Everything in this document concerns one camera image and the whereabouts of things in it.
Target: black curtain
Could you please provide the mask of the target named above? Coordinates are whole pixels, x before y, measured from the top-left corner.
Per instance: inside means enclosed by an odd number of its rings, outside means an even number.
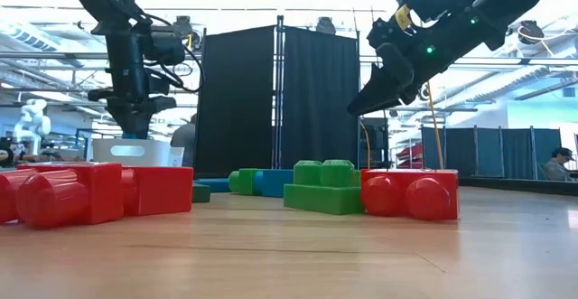
[[[499,130],[478,128],[478,175],[504,177],[502,172],[502,149]]]
[[[358,163],[358,119],[347,106],[359,92],[357,40],[286,27],[281,166],[299,160]]]
[[[534,179],[532,137],[529,129],[504,129],[504,169],[509,179]]]
[[[460,177],[476,174],[476,146],[473,128],[447,128],[445,130],[445,168],[457,169]]]
[[[446,142],[445,142],[445,130],[440,129],[440,144],[442,146],[442,158],[443,164],[446,163]],[[437,152],[437,141],[435,140],[435,129],[430,127],[422,128],[422,147],[424,148],[424,168],[427,169],[440,169],[440,160]]]
[[[543,164],[547,163],[552,157],[552,152],[559,147],[562,147],[562,140],[560,138],[560,130],[552,129],[534,129],[534,144],[536,145],[536,163],[538,165],[537,174],[538,179],[546,181],[544,171],[541,168]]]
[[[207,36],[195,176],[271,168],[274,27]]]

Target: wooden table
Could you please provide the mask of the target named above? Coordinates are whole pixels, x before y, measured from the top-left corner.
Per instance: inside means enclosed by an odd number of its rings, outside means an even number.
[[[0,228],[0,298],[578,297],[578,200],[461,189],[461,221],[288,210],[213,194],[193,212]]]

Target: blue building block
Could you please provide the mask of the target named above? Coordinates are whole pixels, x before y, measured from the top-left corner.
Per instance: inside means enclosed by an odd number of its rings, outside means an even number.
[[[228,178],[203,178],[195,180],[195,183],[210,187],[210,192],[231,192],[228,188]]]
[[[283,198],[286,184],[293,183],[293,170],[267,169],[253,176],[253,185],[262,196]]]

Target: white robot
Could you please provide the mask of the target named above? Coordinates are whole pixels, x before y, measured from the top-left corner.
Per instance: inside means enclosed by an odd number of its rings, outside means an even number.
[[[46,100],[30,99],[20,109],[20,121],[14,127],[16,142],[30,139],[33,141],[32,153],[37,155],[43,135],[51,132],[51,120],[44,115],[44,109],[48,104]]]

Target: metal pole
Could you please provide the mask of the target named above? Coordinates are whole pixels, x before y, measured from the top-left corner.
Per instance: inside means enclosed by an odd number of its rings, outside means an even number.
[[[284,57],[284,17],[277,16],[277,26],[275,28],[275,139],[273,147],[272,167],[281,167],[281,116],[283,110],[283,57]]]
[[[473,148],[476,151],[475,154],[475,169],[474,173],[476,176],[480,175],[480,148],[478,146],[478,126],[473,126]]]
[[[504,163],[504,136],[502,131],[502,126],[498,126],[498,138],[499,138],[499,160],[501,168],[501,177],[506,177],[506,165]]]
[[[443,162],[447,166],[447,162],[448,162],[448,131],[445,128],[445,126],[443,126]]]
[[[205,58],[206,52],[207,52],[207,28],[205,27],[202,30],[202,44],[201,44],[201,50],[200,50],[200,54],[201,54],[202,59]],[[199,77],[199,83],[201,82],[202,78],[203,78],[202,76]],[[200,127],[200,123],[199,123],[200,122],[200,111],[199,111],[199,109],[200,109],[200,95],[201,94],[202,94],[202,88],[200,88],[200,90],[199,90],[199,94],[197,97],[197,105],[195,106],[197,108],[197,113],[196,113],[197,114],[197,123],[195,124],[195,134],[196,135],[199,135],[199,130],[200,130],[199,129],[199,127]],[[193,165],[193,167],[197,168],[198,167],[197,166],[197,152],[198,152],[197,150],[199,148],[199,137],[197,136],[194,139],[195,139],[194,140],[195,144],[193,146],[194,151],[192,152],[192,165]]]
[[[534,127],[530,127],[530,153],[532,154],[532,178],[538,180],[538,162],[536,158],[536,134]]]
[[[409,138],[409,169],[414,169],[414,146],[412,138]]]
[[[358,51],[358,61],[359,61],[359,56],[361,53],[360,43],[359,43],[359,31],[356,31],[355,34],[356,34],[356,38],[357,38],[356,48]],[[358,65],[359,65],[358,66],[358,92],[359,92],[361,90],[361,63],[358,63]],[[358,169],[360,169],[360,167],[361,167],[361,140],[360,140],[360,138],[361,138],[361,117],[358,117],[358,133],[357,133],[357,137],[356,137],[356,140],[358,142],[358,146],[357,146],[357,148],[358,148],[358,164],[357,164]]]

